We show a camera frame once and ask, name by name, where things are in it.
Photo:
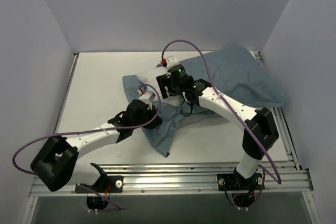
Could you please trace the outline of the blue plaid pillowcase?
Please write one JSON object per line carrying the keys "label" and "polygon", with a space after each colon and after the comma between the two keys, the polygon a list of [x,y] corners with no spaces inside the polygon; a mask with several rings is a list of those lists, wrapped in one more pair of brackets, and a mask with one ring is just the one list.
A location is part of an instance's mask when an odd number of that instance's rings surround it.
{"label": "blue plaid pillowcase", "polygon": [[286,98],[250,52],[242,46],[228,46],[198,57],[166,58],[166,66],[124,76],[123,87],[129,102],[140,104],[136,88],[154,89],[157,100],[144,120],[143,133],[151,146],[168,156],[173,135],[182,124],[218,114],[256,138],[267,122],[269,107],[281,107]]}

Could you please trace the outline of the white pillow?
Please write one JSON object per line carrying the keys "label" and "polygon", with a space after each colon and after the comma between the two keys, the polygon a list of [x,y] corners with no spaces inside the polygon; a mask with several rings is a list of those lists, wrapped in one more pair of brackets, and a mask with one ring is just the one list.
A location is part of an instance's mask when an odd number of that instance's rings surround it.
{"label": "white pillow", "polygon": [[183,95],[170,89],[164,81],[169,81],[166,76],[167,69],[156,67],[137,74],[137,78],[144,84],[153,86],[161,99],[161,118],[163,126],[181,128],[188,124],[199,122],[209,116],[220,116],[219,112],[199,106],[195,99],[185,100]]}

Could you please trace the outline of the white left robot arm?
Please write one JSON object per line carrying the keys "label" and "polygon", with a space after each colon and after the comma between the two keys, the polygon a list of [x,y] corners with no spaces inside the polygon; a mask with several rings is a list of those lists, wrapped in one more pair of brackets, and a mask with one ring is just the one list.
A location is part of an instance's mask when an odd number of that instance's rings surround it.
{"label": "white left robot arm", "polygon": [[106,145],[117,144],[130,137],[134,127],[155,129],[162,124],[153,105],[155,94],[146,92],[92,132],[73,137],[48,138],[30,167],[50,191],[57,191],[69,182],[89,187],[94,192],[108,187],[122,187],[122,182],[112,182],[97,164],[78,164],[84,155]]}

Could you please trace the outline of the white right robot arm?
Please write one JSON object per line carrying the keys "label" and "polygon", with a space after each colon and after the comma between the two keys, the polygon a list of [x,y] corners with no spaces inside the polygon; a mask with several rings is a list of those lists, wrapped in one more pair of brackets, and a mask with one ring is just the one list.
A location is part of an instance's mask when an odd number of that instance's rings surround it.
{"label": "white right robot arm", "polygon": [[243,157],[235,168],[233,182],[244,189],[252,182],[261,160],[279,138],[272,112],[244,105],[215,90],[206,80],[194,80],[179,64],[156,77],[162,97],[181,96],[191,107],[208,109],[243,132]]}

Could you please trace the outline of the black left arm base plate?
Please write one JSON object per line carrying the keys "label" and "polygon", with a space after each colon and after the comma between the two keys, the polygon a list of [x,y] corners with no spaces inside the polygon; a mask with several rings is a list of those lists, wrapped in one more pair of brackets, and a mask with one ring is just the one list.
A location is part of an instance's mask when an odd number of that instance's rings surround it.
{"label": "black left arm base plate", "polygon": [[100,178],[89,189],[97,193],[121,193],[123,191],[124,177],[121,175],[100,176]]}

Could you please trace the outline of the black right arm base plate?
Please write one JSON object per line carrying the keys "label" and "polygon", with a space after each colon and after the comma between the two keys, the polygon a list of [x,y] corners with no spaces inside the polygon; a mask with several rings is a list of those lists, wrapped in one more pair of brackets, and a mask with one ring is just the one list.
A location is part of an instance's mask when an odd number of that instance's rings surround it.
{"label": "black right arm base plate", "polygon": [[244,179],[237,173],[217,174],[216,178],[220,191],[253,191],[265,188],[261,173],[254,173],[248,179]]}

